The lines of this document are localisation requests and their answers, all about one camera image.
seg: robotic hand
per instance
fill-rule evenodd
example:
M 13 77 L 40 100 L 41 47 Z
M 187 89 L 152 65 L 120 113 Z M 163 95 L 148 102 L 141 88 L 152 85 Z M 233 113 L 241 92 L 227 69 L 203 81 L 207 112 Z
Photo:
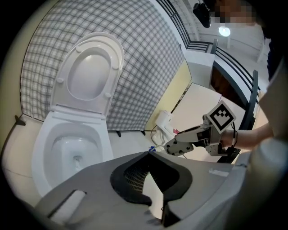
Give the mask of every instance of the robotic hand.
M 229 107 L 221 101 L 203 117 L 203 124 L 178 133 L 164 146 L 168 154 L 180 156 L 194 149 L 193 145 L 204 147 L 211 156 L 226 156 L 234 150 L 236 131 L 232 149 L 226 151 L 221 144 L 222 133 L 235 121 Z

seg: person's arm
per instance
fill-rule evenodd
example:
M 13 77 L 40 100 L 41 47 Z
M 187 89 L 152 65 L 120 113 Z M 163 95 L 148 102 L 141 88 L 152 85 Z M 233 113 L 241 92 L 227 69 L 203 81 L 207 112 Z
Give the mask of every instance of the person's arm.
M 251 150 L 264 139 L 273 137 L 273 132 L 269 124 L 265 124 L 253 130 L 237 130 L 238 139 L 235 148 Z M 233 130 L 226 130 L 221 142 L 223 147 L 231 147 L 233 139 Z

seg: toilet bowl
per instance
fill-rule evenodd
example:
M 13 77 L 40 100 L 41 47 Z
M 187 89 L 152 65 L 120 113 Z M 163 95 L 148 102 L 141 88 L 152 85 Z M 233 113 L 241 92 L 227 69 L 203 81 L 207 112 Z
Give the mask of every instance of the toilet bowl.
M 32 154 L 42 197 L 83 168 L 113 159 L 106 116 L 123 63 L 120 42 L 103 32 L 83 37 L 66 55 Z

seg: ceiling light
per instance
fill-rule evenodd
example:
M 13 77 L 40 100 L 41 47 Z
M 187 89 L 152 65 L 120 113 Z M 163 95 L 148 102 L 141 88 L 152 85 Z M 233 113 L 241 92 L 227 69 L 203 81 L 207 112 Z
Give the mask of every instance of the ceiling light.
M 230 29 L 227 27 L 219 27 L 219 33 L 224 37 L 228 37 L 231 32 Z

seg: checkered fabric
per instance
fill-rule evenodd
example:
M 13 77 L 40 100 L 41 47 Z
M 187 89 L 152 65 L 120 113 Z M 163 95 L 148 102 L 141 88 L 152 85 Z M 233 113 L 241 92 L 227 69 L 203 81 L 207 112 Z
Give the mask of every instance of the checkered fabric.
M 96 31 L 115 36 L 125 50 L 108 130 L 144 129 L 184 60 L 171 29 L 149 0 L 60 0 L 39 24 L 24 58 L 24 114 L 45 119 L 65 55 L 80 38 Z

